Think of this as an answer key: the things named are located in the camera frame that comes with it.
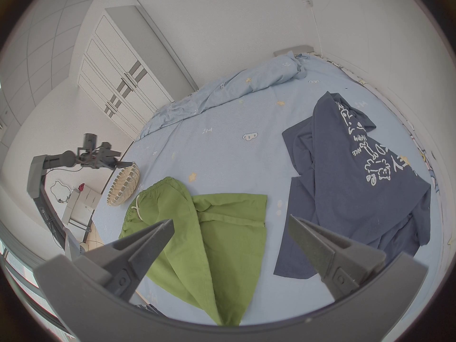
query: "tiled ceiling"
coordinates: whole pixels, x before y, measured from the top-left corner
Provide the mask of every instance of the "tiled ceiling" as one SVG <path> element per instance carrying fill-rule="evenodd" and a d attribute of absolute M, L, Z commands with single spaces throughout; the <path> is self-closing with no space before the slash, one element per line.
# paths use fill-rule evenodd
<path fill-rule="evenodd" d="M 92 0 L 36 0 L 17 23 L 0 60 L 0 167 L 20 126 L 68 77 L 79 27 Z"/>

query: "gray curtain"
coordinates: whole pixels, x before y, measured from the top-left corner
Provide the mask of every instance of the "gray curtain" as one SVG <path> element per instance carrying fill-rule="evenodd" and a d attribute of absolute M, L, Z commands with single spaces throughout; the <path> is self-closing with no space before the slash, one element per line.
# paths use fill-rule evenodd
<path fill-rule="evenodd" d="M 5 227 L 0 221 L 0 239 L 3 245 L 8 249 L 9 252 L 14 254 L 23 264 L 28 266 L 30 269 L 34 269 L 38 265 L 45 262 L 40 256 L 34 254 L 26 246 L 24 246 L 18 239 L 11 234 L 11 232 Z"/>

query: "light blue bed sheet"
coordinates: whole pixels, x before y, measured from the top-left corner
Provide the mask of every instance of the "light blue bed sheet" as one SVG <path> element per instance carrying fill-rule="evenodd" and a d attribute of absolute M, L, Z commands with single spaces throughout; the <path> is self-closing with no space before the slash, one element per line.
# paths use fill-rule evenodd
<path fill-rule="evenodd" d="M 350 105 L 364 111 L 377 125 L 369 136 L 398 155 L 406 156 L 413 169 L 431 183 L 430 174 L 409 133 L 378 98 L 337 67 L 317 57 L 304 56 L 299 63 L 305 69 L 300 71 L 301 78 L 290 78 L 237 99 L 231 98 L 223 105 L 208 105 L 210 109 L 204 107 L 207 104 L 205 101 L 203 106 L 198 106 L 205 110 L 185 120 L 163 126 L 166 120 L 173 120 L 170 111 L 163 109 L 162 112 L 167 114 L 161 117 L 166 120 L 152 119 L 143 130 L 143 134 L 150 134 L 135 142 L 123 159 L 136 162 L 140 169 L 140 182 L 131 199 L 166 176 L 183 182 L 191 195 L 244 192 L 268 196 L 265 255 L 258 285 L 242 325 L 299 316 L 333 302 L 318 275 L 307 280 L 273 275 L 285 225 L 290 181 L 297 176 L 282 132 L 311 116 L 317 100 L 326 91 L 340 93 Z M 249 78 L 242 76 L 242 80 L 236 82 L 239 87 L 233 92 L 242 93 L 245 89 L 242 85 L 251 83 Z M 217 81 L 211 88 L 214 90 L 221 83 Z M 183 101 L 184 107 L 181 109 L 180 102 L 172 104 L 174 112 L 187 112 L 185 106 L 189 101 Z M 156 130 L 158 128 L 153 128 L 153 125 L 162 128 Z M 118 238 L 131 200 L 118 207 L 106 205 L 109 187 L 118 172 L 116 170 L 93 216 L 105 243 Z M 429 266 L 429 272 L 415 302 L 423 300 L 430 288 L 441 256 L 441 246 L 442 226 L 433 189 L 431 239 L 415 256 L 415 259 Z M 147 277 L 141 282 L 138 291 L 171 318 L 214 324 L 204 311 L 175 298 Z"/>

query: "white wardrobe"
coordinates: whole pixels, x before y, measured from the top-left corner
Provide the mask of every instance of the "white wardrobe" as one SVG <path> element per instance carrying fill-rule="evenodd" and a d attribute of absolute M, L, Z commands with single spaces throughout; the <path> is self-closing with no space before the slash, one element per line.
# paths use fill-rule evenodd
<path fill-rule="evenodd" d="M 193 92 L 134 6 L 106 9 L 89 40 L 78 84 L 132 139 L 157 109 Z"/>

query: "woven basket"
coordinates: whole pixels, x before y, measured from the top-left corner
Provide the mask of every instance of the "woven basket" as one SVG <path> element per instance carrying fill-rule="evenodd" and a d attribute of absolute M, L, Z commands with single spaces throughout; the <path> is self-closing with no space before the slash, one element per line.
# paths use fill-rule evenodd
<path fill-rule="evenodd" d="M 130 167 L 123 168 L 109 189 L 106 203 L 113 207 L 122 204 L 134 193 L 139 179 L 140 170 L 135 163 Z"/>

